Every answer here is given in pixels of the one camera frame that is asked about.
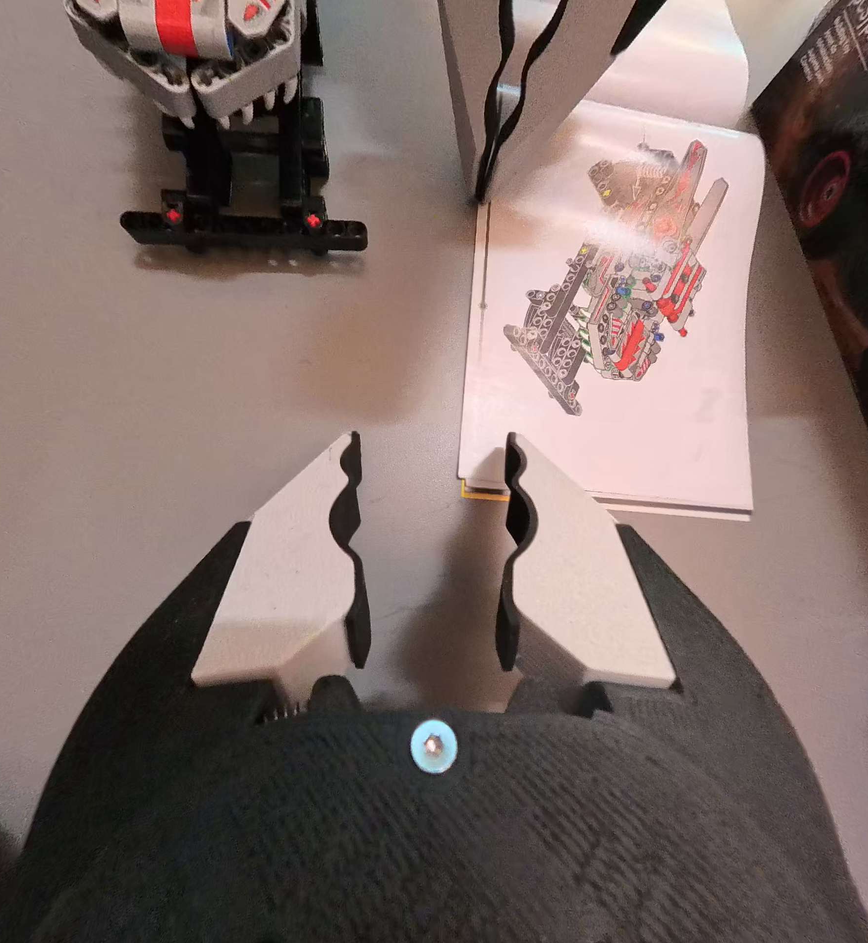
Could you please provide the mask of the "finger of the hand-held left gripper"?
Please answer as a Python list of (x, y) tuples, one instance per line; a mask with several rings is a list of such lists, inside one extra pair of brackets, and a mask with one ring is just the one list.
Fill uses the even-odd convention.
[(545, 142), (627, 49), (664, 1), (561, 1), (529, 44), (513, 104), (501, 93), (515, 52), (514, 3), (495, 3), (499, 59), (482, 107), (480, 202), (486, 203), (534, 160)]
[(498, 89), (514, 48), (511, 1), (441, 1), (440, 28), (464, 180), (487, 199), (500, 129)]

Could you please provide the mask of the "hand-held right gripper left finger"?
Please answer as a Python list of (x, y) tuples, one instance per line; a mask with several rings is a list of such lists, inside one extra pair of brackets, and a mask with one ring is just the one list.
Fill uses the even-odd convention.
[(192, 668), (198, 687), (251, 681), (312, 690), (366, 665), (371, 645), (362, 561), (361, 442), (343, 434), (252, 516)]

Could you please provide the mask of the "grey red toy truck model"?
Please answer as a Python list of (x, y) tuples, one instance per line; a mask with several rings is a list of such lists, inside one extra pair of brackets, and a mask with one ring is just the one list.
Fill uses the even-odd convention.
[[(323, 65), (315, 1), (66, 1), (81, 45), (158, 107), (168, 150), (185, 162), (181, 190), (159, 211), (128, 210), (143, 246), (367, 249), (367, 226), (331, 219), (321, 193), (330, 164), (322, 100), (308, 67)], [(275, 216), (231, 211), (235, 157), (275, 160)]]

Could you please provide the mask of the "black toy set box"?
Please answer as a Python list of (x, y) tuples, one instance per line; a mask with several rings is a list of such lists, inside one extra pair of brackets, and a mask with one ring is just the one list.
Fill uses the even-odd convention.
[(752, 112), (868, 426), (868, 1), (828, 5)]

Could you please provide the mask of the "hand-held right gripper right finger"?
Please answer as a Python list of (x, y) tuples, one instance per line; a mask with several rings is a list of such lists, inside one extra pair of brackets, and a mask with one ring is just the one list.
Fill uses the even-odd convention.
[(668, 690), (671, 657), (611, 514), (521, 433), (507, 435), (500, 667), (561, 692)]

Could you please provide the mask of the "white instruction booklet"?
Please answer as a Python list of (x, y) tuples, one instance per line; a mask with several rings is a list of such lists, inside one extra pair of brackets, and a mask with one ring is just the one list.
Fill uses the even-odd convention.
[(521, 433), (607, 506), (753, 512), (745, 332), (765, 176), (727, 2), (667, 2), (477, 213), (457, 476)]

